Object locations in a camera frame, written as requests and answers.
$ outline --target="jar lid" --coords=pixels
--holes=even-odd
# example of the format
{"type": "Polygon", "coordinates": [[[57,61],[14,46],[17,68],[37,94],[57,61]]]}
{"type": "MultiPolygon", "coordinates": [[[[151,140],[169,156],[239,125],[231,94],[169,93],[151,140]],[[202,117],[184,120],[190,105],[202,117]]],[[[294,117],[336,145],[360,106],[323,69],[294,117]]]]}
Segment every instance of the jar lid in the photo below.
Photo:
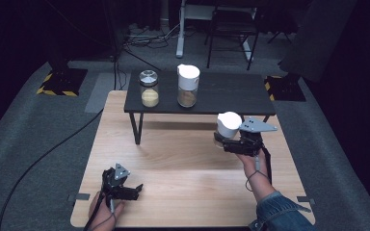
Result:
{"type": "Polygon", "coordinates": [[[144,87],[152,87],[158,84],[158,75],[153,70],[145,70],[140,73],[140,83],[144,87]]]}

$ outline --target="hand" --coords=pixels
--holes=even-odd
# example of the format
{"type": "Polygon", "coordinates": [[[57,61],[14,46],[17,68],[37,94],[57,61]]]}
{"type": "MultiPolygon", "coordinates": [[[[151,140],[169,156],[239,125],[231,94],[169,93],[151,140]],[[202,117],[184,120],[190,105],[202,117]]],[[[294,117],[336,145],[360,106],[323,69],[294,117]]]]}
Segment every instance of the hand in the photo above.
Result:
{"type": "MultiPolygon", "coordinates": [[[[258,170],[256,169],[256,160],[254,157],[241,155],[241,154],[236,154],[236,156],[243,163],[243,168],[244,168],[246,177],[249,177],[251,174],[253,174],[255,171],[258,170]]],[[[264,152],[261,148],[259,150],[258,157],[260,159],[260,171],[267,174],[266,159],[264,157],[264,152]]]]}
{"type": "MultiPolygon", "coordinates": [[[[99,197],[99,192],[95,195],[90,205],[89,218],[92,216],[95,205],[99,197]]],[[[111,213],[110,208],[106,205],[106,200],[103,198],[101,201],[100,207],[98,208],[97,214],[95,215],[92,225],[90,226],[91,230],[95,231],[110,231],[116,227],[117,219],[119,218],[122,210],[124,209],[125,202],[120,202],[114,211],[114,215],[111,213]]]]}

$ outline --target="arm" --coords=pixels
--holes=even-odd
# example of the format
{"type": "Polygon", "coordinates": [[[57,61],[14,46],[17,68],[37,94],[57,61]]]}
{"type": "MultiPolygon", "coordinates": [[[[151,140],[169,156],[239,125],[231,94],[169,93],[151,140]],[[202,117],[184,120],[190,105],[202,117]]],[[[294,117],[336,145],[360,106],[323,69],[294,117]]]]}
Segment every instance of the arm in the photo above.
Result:
{"type": "Polygon", "coordinates": [[[249,184],[251,185],[251,190],[253,191],[256,201],[260,201],[265,196],[275,192],[275,188],[270,184],[267,178],[267,167],[266,159],[262,149],[259,150],[258,159],[260,164],[260,172],[252,175],[256,172],[256,160],[254,157],[236,154],[236,156],[242,161],[243,169],[245,171],[246,177],[249,179],[249,184]]]}
{"type": "MultiPolygon", "coordinates": [[[[95,195],[94,199],[92,200],[92,204],[90,205],[90,210],[89,210],[89,217],[91,217],[93,214],[93,210],[94,210],[98,197],[99,197],[99,192],[95,195]]],[[[94,220],[92,221],[90,230],[95,230],[95,231],[113,230],[116,227],[117,219],[122,213],[124,206],[125,206],[125,202],[124,201],[120,202],[117,206],[114,207],[114,212],[112,213],[111,210],[107,207],[105,199],[103,199],[98,209],[98,212],[94,220]]]]}

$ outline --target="white container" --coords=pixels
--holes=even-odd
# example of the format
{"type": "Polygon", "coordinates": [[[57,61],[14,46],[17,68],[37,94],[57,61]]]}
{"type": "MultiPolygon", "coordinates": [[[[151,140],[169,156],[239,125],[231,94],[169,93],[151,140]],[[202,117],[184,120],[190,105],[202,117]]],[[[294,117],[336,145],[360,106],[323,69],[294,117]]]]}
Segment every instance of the white container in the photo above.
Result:
{"type": "Polygon", "coordinates": [[[227,112],[218,115],[217,123],[219,134],[228,139],[232,139],[239,131],[242,118],[233,112],[227,112]]]}
{"type": "Polygon", "coordinates": [[[199,69],[194,65],[181,64],[178,72],[178,103],[185,108],[190,108],[197,102],[199,69]]]}

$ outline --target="black table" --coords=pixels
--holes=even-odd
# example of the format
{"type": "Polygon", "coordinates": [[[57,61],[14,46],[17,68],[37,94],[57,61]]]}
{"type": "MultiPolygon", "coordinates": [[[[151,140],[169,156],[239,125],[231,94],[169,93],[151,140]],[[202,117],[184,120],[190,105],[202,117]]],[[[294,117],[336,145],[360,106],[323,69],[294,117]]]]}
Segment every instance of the black table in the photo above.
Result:
{"type": "Polygon", "coordinates": [[[216,115],[234,112],[240,116],[265,116],[264,121],[276,114],[260,75],[201,73],[197,103],[192,108],[184,108],[177,102],[177,73],[159,71],[159,103],[148,108],[142,103],[140,72],[132,72],[124,104],[124,112],[130,115],[136,144],[141,141],[144,114],[216,115]],[[140,114],[138,129],[135,113],[140,114]]]}

